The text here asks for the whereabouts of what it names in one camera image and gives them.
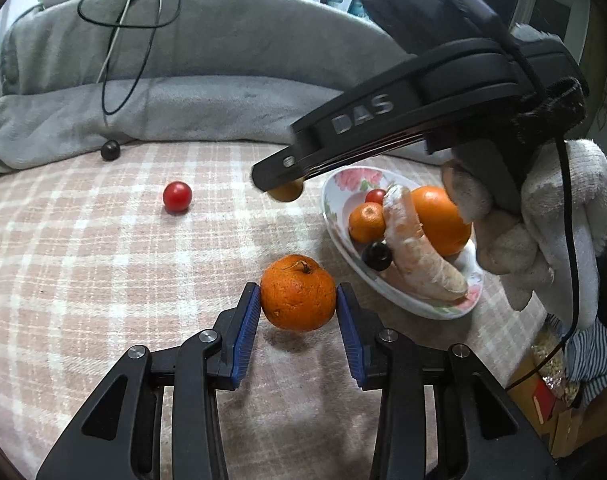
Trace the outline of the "white gloved right hand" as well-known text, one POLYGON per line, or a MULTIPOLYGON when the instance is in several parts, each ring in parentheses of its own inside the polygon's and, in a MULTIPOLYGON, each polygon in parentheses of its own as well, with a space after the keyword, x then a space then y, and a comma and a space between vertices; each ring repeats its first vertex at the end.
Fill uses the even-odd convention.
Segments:
POLYGON ((494 205, 490 191, 457 162, 441 169, 445 191, 471 223, 477 261, 498 276, 511 308, 524 310, 533 296, 565 327, 591 327, 599 304, 596 258, 607 244, 607 157, 591 140, 566 143, 573 199, 579 311, 573 310, 563 218, 563 182, 556 148, 546 145, 521 188, 521 214, 494 205))

